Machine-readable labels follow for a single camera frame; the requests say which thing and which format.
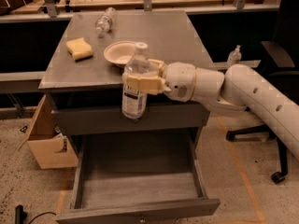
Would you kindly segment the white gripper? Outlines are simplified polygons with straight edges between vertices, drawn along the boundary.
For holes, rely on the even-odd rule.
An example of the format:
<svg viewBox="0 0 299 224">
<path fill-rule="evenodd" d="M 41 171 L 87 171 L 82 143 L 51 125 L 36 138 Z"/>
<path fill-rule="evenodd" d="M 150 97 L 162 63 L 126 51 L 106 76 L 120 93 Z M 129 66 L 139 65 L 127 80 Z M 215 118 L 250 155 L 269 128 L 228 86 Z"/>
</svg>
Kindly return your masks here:
<svg viewBox="0 0 299 224">
<path fill-rule="evenodd" d="M 151 95 L 164 92 L 169 99 L 175 101 L 187 102 L 191 99 L 196 80 L 194 65 L 180 62 L 166 65 L 164 61 L 155 59 L 149 59 L 149 63 L 149 77 L 124 73 L 123 83 Z"/>
</svg>

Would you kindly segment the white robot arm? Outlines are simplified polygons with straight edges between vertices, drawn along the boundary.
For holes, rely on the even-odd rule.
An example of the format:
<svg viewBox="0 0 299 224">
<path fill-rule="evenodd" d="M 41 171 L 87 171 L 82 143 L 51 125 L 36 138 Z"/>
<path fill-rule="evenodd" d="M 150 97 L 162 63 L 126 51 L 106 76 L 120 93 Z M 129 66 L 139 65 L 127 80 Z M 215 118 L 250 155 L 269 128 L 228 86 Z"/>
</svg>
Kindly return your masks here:
<svg viewBox="0 0 299 224">
<path fill-rule="evenodd" d="M 176 62 L 165 66 L 159 75 L 125 71 L 122 80 L 135 90 L 194 101 L 223 116 L 248 108 L 299 159 L 299 105 L 246 65 L 235 64 L 222 73 Z"/>
</svg>

